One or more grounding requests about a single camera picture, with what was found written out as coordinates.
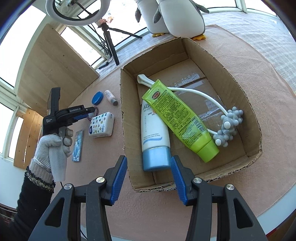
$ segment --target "metal pivot bolt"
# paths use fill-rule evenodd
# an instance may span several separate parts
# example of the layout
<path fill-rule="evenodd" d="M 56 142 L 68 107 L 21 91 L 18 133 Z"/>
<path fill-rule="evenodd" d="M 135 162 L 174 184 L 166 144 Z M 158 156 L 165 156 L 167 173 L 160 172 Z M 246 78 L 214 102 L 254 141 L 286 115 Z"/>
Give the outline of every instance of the metal pivot bolt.
<path fill-rule="evenodd" d="M 97 179 L 96 179 L 96 182 L 97 183 L 103 183 L 105 181 L 105 178 L 103 178 L 103 177 L 98 177 Z"/>
<path fill-rule="evenodd" d="M 64 189 L 69 190 L 72 188 L 72 184 L 71 183 L 67 183 L 64 185 Z"/>
<path fill-rule="evenodd" d="M 202 179 L 199 178 L 199 177 L 195 177 L 195 178 L 193 179 L 193 181 L 194 181 L 195 183 L 201 183 L 201 182 L 202 182 Z"/>
<path fill-rule="evenodd" d="M 234 186 L 233 186 L 232 184 L 227 184 L 227 185 L 226 185 L 226 188 L 227 188 L 228 190 L 233 190 L 233 189 L 234 189 Z"/>

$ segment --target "glove cuff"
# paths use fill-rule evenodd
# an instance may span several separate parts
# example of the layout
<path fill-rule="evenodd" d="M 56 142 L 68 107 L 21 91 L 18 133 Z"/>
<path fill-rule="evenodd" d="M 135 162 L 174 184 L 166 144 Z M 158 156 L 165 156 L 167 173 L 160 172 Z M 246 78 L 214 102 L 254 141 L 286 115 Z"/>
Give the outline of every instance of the glove cuff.
<path fill-rule="evenodd" d="M 47 171 L 44 166 L 39 165 L 35 158 L 31 160 L 31 163 L 29 165 L 30 171 L 37 177 L 41 178 L 43 181 L 52 184 L 52 174 L 51 172 Z"/>

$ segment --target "window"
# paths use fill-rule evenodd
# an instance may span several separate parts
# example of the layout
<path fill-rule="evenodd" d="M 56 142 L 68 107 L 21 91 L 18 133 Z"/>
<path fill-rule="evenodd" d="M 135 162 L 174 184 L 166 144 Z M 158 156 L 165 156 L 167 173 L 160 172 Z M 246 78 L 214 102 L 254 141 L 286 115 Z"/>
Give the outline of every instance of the window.
<path fill-rule="evenodd" d="M 270 13 L 272 15 L 276 15 L 269 7 L 267 7 L 264 2 L 261 0 L 244 0 L 246 3 L 246 7 L 250 9 L 259 10 L 262 12 Z"/>
<path fill-rule="evenodd" d="M 98 0 L 94 2 L 92 5 L 90 5 L 86 10 L 90 13 L 94 13 L 101 7 L 101 1 Z M 111 21 L 111 23 L 108 23 L 108 26 L 110 28 L 118 28 L 130 33 L 136 33 L 139 30 L 146 27 L 146 23 L 143 18 L 141 18 L 140 22 L 138 23 L 135 18 L 135 11 L 137 9 L 137 3 L 135 1 L 131 0 L 112 0 L 110 2 L 109 9 L 104 19 L 108 20 L 108 18 Z M 83 11 L 79 17 L 80 18 L 86 18 L 88 14 Z M 98 34 L 103 37 L 103 31 L 102 29 L 98 28 L 98 26 L 94 23 L 94 27 L 96 28 Z M 115 31 L 109 31 L 112 42 L 114 45 L 118 44 L 122 40 L 128 37 L 128 35 L 115 32 Z"/>
<path fill-rule="evenodd" d="M 17 118 L 17 123 L 15 125 L 15 129 L 13 131 L 13 135 L 12 135 L 12 139 L 11 139 L 11 143 L 10 143 L 10 149 L 9 149 L 9 154 L 8 157 L 14 159 L 15 158 L 15 149 L 17 147 L 17 140 L 20 134 L 20 128 L 22 127 L 22 122 L 23 122 L 23 118 L 18 117 Z"/>
<path fill-rule="evenodd" d="M 66 27 L 65 30 L 61 33 L 61 36 L 67 41 L 69 45 L 80 56 L 88 62 L 88 64 L 94 63 L 101 55 L 95 51 L 87 42 L 85 42 L 81 37 L 79 37 L 73 30 L 69 27 Z"/>
<path fill-rule="evenodd" d="M 13 110 L 7 108 L 5 105 L 2 105 L 0 103 L 0 113 L 1 113 L 1 119 L 0 119 L 0 125 L 1 125 L 1 128 L 0 128 L 0 153 L 2 153 L 6 133 L 8 131 L 8 126 L 9 126 L 11 117 L 13 115 Z"/>
<path fill-rule="evenodd" d="M 11 26 L 0 45 L 0 77 L 14 86 L 26 48 L 46 14 L 30 6 Z"/>
<path fill-rule="evenodd" d="M 236 7 L 235 0 L 193 0 L 206 8 L 211 7 Z"/>

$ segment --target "blue plastic packet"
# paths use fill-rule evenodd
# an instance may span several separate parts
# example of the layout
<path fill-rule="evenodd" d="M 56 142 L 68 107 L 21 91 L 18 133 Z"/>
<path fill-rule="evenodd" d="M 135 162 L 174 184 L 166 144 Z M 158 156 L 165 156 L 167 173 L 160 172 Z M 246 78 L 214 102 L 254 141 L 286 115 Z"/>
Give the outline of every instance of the blue plastic packet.
<path fill-rule="evenodd" d="M 80 161 L 82 137 L 83 137 L 83 130 L 76 132 L 75 139 L 74 139 L 72 161 Z"/>

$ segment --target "penguin foot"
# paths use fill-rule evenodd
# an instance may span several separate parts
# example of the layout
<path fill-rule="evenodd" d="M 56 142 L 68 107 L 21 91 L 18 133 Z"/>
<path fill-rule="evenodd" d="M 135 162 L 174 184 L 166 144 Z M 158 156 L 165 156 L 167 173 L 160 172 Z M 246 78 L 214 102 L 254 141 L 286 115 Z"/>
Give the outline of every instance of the penguin foot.
<path fill-rule="evenodd" d="M 195 37 L 193 37 L 191 39 L 192 40 L 198 40 L 198 41 L 200 41 L 202 39 L 206 39 L 206 37 L 203 34 L 201 34 L 201 35 L 195 36 Z"/>
<path fill-rule="evenodd" d="M 164 35 L 165 33 L 159 33 L 159 34 L 152 34 L 152 37 L 159 37 L 159 36 L 162 36 Z"/>

